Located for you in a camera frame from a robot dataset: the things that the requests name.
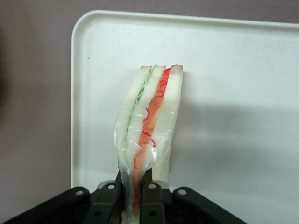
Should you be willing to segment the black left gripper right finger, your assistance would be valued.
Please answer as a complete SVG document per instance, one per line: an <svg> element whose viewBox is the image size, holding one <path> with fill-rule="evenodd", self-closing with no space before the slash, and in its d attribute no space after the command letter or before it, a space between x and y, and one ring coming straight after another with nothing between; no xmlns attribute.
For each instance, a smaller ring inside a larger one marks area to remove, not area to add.
<svg viewBox="0 0 299 224"><path fill-rule="evenodd" d="M166 182L142 178L141 224L243 224L240 218L189 187L172 192Z"/></svg>

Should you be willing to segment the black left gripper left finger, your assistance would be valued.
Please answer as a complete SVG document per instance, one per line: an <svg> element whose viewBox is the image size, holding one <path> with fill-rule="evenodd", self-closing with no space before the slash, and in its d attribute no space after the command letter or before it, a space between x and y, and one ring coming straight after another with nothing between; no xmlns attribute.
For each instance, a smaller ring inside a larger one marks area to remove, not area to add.
<svg viewBox="0 0 299 224"><path fill-rule="evenodd" d="M7 224L120 224L123 212L122 185L106 181L90 193L71 188L6 221Z"/></svg>

